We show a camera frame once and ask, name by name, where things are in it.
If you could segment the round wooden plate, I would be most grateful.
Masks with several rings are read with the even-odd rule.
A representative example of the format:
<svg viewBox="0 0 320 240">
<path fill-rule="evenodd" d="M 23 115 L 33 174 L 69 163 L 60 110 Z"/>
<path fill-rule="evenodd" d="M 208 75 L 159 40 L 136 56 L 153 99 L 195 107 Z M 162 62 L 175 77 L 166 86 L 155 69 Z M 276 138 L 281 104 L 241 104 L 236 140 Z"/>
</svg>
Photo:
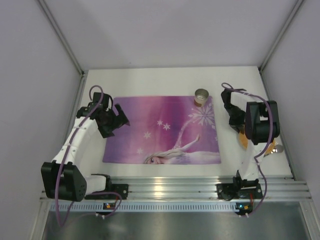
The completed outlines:
<svg viewBox="0 0 320 240">
<path fill-rule="evenodd" d="M 246 150 L 248 147 L 248 139 L 247 139 L 244 132 L 240 131 L 238 133 L 238 141 L 239 141 L 240 145 L 242 146 L 242 148 Z M 267 155 L 271 154 L 276 145 L 277 145 L 277 142 L 274 139 L 273 142 L 268 146 L 267 150 L 265 151 L 264 156 L 266 157 Z"/>
</svg>

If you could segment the purple printed placemat cloth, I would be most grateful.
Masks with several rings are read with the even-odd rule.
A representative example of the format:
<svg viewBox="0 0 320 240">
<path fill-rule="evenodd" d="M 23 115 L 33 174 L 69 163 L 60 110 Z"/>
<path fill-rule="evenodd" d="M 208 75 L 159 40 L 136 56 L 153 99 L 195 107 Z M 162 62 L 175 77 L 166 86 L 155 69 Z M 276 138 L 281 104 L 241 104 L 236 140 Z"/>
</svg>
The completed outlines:
<svg viewBox="0 0 320 240">
<path fill-rule="evenodd" d="M 102 161 L 113 164 L 218 165 L 221 156 L 212 97 L 117 97 L 129 120 L 108 138 Z"/>
</svg>

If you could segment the metal cup with brown sleeve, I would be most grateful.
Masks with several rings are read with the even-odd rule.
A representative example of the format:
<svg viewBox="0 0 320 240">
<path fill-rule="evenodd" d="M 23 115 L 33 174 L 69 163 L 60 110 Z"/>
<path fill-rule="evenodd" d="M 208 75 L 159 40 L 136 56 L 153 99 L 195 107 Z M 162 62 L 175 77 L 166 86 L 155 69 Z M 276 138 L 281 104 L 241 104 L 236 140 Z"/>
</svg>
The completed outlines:
<svg viewBox="0 0 320 240">
<path fill-rule="evenodd" d="M 209 96 L 209 92 L 206 89 L 197 89 L 194 93 L 194 105 L 197 107 L 203 107 L 206 104 Z"/>
</svg>

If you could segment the teal handled spoon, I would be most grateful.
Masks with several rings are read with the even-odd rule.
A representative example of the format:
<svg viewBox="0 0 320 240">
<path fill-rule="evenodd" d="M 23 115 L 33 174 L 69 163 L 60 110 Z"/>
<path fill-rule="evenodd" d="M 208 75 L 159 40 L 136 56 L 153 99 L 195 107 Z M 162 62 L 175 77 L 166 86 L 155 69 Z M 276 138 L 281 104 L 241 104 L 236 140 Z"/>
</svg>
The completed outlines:
<svg viewBox="0 0 320 240">
<path fill-rule="evenodd" d="M 271 150 L 271 154 L 279 154 L 279 153 L 282 153 L 283 151 L 284 151 L 284 147 L 280 144 L 277 144 Z"/>
</svg>

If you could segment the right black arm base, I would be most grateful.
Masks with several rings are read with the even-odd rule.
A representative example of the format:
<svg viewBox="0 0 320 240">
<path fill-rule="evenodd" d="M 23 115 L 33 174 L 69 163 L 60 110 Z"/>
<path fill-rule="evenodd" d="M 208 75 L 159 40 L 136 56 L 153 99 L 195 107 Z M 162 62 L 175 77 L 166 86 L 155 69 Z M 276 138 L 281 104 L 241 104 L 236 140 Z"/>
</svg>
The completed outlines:
<svg viewBox="0 0 320 240">
<path fill-rule="evenodd" d="M 217 195 L 219 200 L 249 200 L 251 198 L 261 199 L 263 192 L 261 185 L 247 186 L 242 188 L 235 187 L 232 183 L 219 183 L 216 185 Z"/>
</svg>

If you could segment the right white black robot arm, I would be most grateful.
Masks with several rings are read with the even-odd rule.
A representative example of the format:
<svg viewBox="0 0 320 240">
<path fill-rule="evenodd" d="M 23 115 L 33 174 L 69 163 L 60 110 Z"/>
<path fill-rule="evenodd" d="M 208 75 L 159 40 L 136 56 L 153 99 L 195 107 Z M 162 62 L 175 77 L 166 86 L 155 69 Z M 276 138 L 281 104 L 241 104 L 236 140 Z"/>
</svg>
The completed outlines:
<svg viewBox="0 0 320 240">
<path fill-rule="evenodd" d="M 223 90 L 221 98 L 229 115 L 229 126 L 247 139 L 245 157 L 233 177 L 234 188 L 256 188 L 265 152 L 280 135 L 277 102 L 229 87 Z"/>
</svg>

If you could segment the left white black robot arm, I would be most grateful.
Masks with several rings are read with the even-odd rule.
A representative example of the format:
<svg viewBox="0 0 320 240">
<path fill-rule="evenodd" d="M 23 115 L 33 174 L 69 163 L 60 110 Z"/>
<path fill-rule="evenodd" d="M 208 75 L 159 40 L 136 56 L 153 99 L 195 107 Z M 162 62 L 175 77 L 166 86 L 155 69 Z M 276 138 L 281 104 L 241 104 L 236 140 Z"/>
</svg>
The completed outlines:
<svg viewBox="0 0 320 240">
<path fill-rule="evenodd" d="M 114 131 L 130 122 L 120 104 L 103 92 L 94 92 L 88 105 L 77 113 L 73 128 L 50 162 L 41 166 L 44 191 L 49 199 L 80 202 L 84 199 L 112 199 L 112 192 L 121 195 L 128 186 L 113 184 L 111 177 L 95 170 L 100 162 L 96 157 L 84 157 L 89 143 L 114 137 Z"/>
</svg>

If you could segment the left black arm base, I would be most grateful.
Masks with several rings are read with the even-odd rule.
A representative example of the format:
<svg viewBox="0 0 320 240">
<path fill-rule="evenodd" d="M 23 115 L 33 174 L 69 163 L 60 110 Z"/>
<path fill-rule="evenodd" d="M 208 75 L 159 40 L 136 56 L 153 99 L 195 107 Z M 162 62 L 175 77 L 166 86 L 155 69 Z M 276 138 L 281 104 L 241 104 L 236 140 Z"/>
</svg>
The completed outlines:
<svg viewBox="0 0 320 240">
<path fill-rule="evenodd" d="M 112 184 L 110 189 L 86 195 L 85 200 L 126 200 L 129 194 L 128 184 Z"/>
</svg>

